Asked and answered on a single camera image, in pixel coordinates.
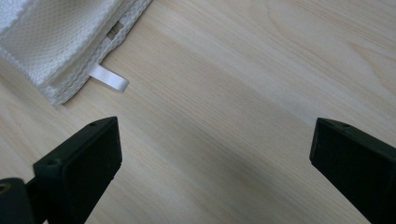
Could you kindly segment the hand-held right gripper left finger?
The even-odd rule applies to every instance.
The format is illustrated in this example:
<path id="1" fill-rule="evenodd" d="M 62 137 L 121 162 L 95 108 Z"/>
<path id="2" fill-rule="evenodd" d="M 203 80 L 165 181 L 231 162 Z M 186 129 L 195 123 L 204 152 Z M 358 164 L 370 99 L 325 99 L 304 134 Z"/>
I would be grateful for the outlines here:
<path id="1" fill-rule="evenodd" d="M 122 162 L 118 119 L 94 121 L 34 164 L 49 224 L 84 224 Z"/>

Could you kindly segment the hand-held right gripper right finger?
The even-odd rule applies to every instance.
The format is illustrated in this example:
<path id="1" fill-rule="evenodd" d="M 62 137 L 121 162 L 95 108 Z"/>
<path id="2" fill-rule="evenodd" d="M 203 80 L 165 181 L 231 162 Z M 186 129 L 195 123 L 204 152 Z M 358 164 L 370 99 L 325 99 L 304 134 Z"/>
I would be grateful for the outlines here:
<path id="1" fill-rule="evenodd" d="M 396 224 L 396 148 L 349 124 L 316 121 L 309 160 L 371 224 Z"/>

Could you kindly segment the white cloth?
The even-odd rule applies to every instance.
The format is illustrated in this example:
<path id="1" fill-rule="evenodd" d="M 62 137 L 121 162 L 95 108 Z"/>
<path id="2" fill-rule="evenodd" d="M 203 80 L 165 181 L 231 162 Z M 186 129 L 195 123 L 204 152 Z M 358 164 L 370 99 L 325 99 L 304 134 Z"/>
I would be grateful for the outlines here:
<path id="1" fill-rule="evenodd" d="M 25 77 L 52 105 L 93 77 L 125 91 L 129 81 L 100 65 L 152 0 L 0 0 L 0 66 Z"/>

